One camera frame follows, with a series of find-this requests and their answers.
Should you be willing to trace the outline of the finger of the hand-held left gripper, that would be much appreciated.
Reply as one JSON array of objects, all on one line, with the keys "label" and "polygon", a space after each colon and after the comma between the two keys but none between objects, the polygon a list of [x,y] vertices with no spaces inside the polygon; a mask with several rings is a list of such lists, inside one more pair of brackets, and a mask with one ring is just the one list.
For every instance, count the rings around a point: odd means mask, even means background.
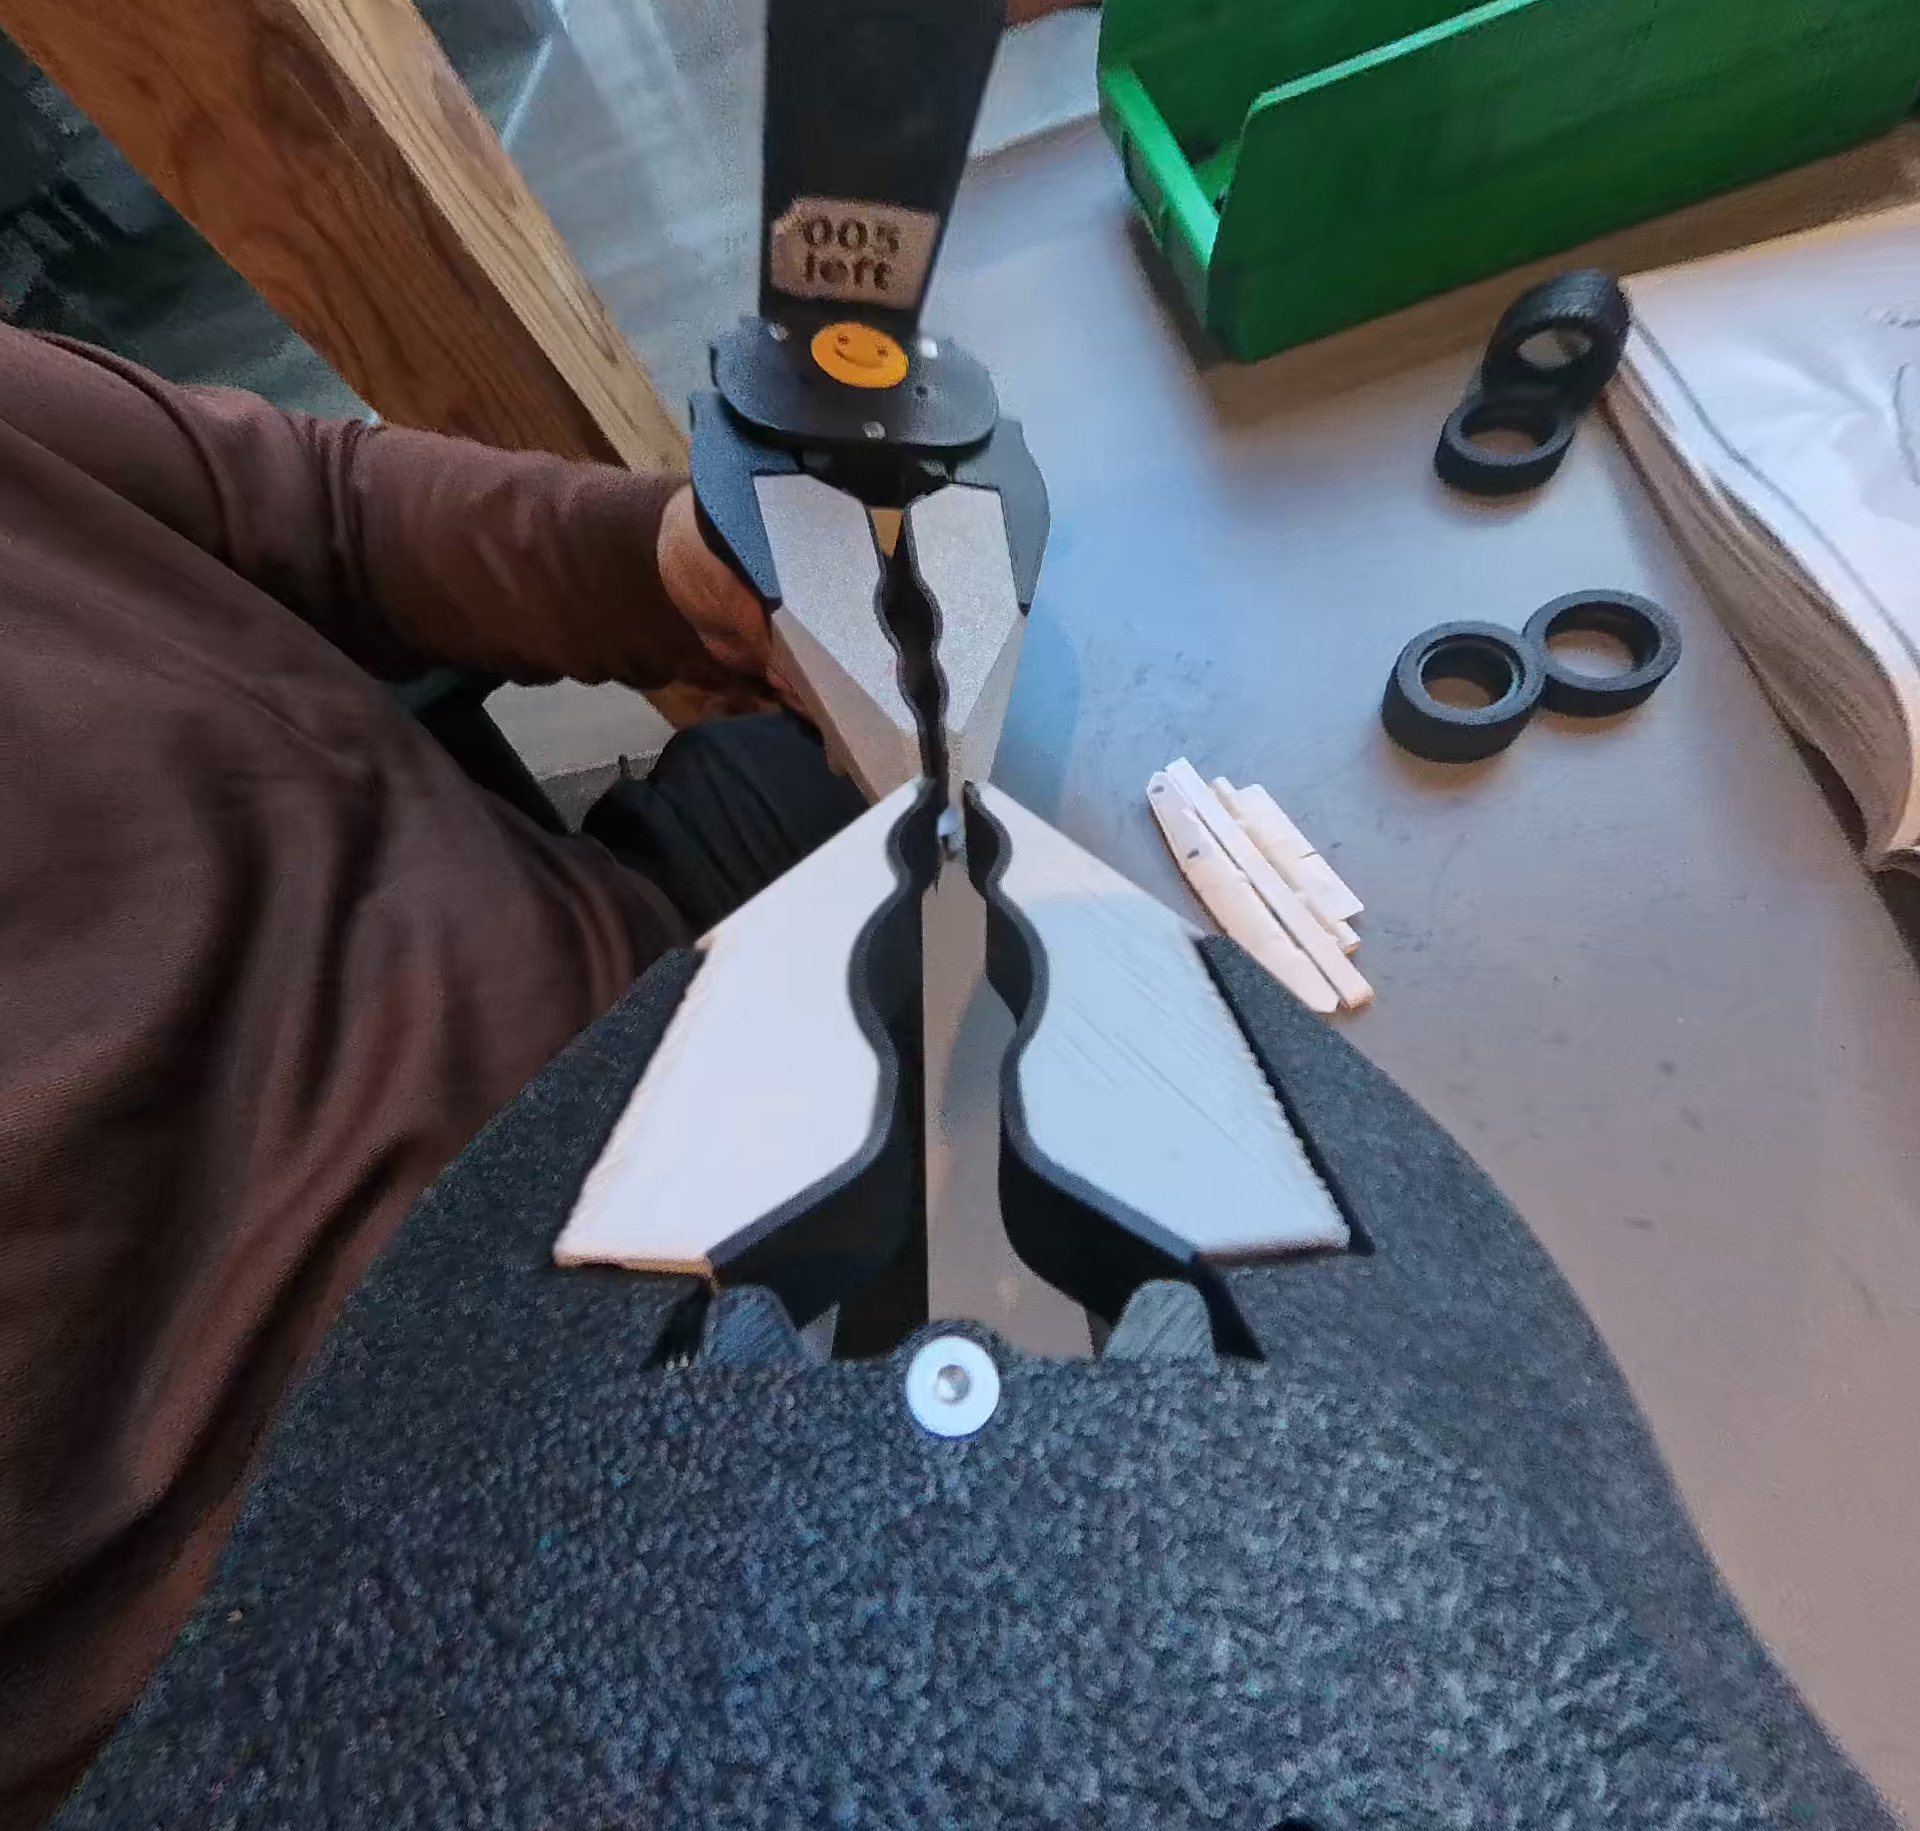
[{"label": "finger of the hand-held left gripper", "polygon": [[946,782],[984,782],[1019,667],[1019,604],[997,493],[949,485],[908,505],[901,548],[927,607],[930,730]]},{"label": "finger of the hand-held left gripper", "polygon": [[930,620],[901,558],[878,545],[868,507],[808,474],[757,474],[780,601],[777,667],[829,762],[871,803],[939,775]]}]

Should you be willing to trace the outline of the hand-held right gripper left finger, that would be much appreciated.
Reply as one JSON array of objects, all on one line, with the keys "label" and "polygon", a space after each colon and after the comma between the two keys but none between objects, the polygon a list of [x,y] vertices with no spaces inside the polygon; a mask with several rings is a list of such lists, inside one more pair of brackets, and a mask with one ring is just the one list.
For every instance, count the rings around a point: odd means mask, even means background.
[{"label": "hand-held right gripper left finger", "polygon": [[689,978],[553,1246],[559,1267],[871,1279],[915,1211],[897,1028],[920,1009],[925,778],[735,908]]}]

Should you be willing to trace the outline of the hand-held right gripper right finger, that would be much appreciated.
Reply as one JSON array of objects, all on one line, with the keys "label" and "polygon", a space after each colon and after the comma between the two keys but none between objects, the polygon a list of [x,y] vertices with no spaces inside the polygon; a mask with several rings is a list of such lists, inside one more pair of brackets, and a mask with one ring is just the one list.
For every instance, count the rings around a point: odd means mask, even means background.
[{"label": "hand-held right gripper right finger", "polygon": [[965,793],[988,980],[1014,1015],[998,1197],[1030,1267],[1212,1267],[1351,1230],[1204,938],[1004,791]]}]

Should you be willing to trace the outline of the white toy brick panel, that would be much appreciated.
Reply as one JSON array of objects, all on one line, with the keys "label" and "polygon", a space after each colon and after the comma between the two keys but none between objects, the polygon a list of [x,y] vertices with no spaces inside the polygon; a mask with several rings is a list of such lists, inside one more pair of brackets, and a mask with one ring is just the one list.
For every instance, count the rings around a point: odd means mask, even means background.
[{"label": "white toy brick panel", "polygon": [[1349,883],[1258,782],[1203,778],[1174,759],[1146,782],[1166,849],[1212,923],[1312,1012],[1365,1009]]}]

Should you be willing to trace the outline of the person's left forearm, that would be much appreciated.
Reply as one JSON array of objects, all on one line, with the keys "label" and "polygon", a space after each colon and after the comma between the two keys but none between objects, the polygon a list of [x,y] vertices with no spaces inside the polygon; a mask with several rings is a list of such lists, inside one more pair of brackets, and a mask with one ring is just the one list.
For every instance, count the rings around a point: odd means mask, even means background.
[{"label": "person's left forearm", "polygon": [[199,393],[228,561],[382,676],[721,684],[668,593],[658,474]]}]

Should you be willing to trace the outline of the grey desk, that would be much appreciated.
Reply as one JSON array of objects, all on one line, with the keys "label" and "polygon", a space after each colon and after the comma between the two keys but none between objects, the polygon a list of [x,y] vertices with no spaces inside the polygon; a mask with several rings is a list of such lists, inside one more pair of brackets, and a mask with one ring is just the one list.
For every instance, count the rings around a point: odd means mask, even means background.
[{"label": "grey desk", "polygon": [[[1360,903],[1348,1035],[1610,1341],[1746,1617],[1915,1825],[1915,890],[1866,874],[1602,419],[1545,493],[1430,467],[1531,276],[1915,196],[1915,129],[1258,366],[1195,351],[1095,120],[1093,11],[1012,30],[930,297],[1053,503],[995,780],[1195,917],[1153,769],[1260,782]],[[1685,631],[1617,720],[1438,768],[1393,656],[1628,590]]]}]

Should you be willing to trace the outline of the person's left hand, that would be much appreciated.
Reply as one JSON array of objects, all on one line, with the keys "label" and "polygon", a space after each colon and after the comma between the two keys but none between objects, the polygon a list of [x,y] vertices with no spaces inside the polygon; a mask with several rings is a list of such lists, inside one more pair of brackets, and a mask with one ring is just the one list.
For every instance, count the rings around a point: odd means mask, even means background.
[{"label": "person's left hand", "polygon": [[699,676],[811,720],[780,663],[763,601],[706,546],[689,485],[676,488],[663,512],[658,571],[663,593],[705,654]]}]

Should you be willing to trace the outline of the black rubber tire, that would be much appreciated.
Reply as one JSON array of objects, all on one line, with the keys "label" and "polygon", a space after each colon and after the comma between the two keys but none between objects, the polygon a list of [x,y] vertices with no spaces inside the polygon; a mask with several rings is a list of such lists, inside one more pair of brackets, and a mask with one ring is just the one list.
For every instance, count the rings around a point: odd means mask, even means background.
[{"label": "black rubber tire", "polygon": [[[1584,671],[1556,651],[1564,634],[1596,634],[1617,644],[1628,665]],[[1655,601],[1614,590],[1572,591],[1540,604],[1526,624],[1540,656],[1542,708],[1576,717],[1600,717],[1640,708],[1668,680],[1683,654],[1677,621]]]},{"label": "black rubber tire", "polygon": [[1612,384],[1630,333],[1620,283],[1582,268],[1545,278],[1500,313],[1486,338],[1485,387],[1522,387],[1584,412]]},{"label": "black rubber tire", "polygon": [[1574,440],[1576,409],[1548,393],[1480,384],[1452,407],[1433,469],[1452,490],[1504,500],[1538,490]]},{"label": "black rubber tire", "polygon": [[1447,621],[1396,654],[1380,723],[1419,759],[1478,762],[1523,732],[1542,694],[1545,661],[1531,639],[1491,621]]}]

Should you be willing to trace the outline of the green storage bin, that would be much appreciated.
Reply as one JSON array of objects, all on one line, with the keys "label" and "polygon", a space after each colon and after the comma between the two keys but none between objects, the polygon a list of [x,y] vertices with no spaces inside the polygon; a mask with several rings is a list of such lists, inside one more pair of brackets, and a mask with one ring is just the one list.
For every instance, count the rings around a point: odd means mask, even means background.
[{"label": "green storage bin", "polygon": [[1102,0],[1197,325],[1275,356],[1883,135],[1918,0]]}]

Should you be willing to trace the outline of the thick instruction booklet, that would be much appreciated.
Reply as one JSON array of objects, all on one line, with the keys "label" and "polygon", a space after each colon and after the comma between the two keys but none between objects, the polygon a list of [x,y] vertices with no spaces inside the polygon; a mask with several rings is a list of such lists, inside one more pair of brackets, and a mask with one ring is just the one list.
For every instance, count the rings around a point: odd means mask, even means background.
[{"label": "thick instruction booklet", "polygon": [[1918,866],[1918,205],[1625,278],[1604,407],[1873,868]]}]

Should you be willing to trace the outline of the wooden post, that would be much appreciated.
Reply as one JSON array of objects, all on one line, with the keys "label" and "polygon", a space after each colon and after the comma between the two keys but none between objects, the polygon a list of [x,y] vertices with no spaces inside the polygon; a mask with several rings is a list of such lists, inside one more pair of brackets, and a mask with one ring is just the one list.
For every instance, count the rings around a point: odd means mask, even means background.
[{"label": "wooden post", "polygon": [[3,0],[3,19],[382,419],[685,469],[413,0]]}]

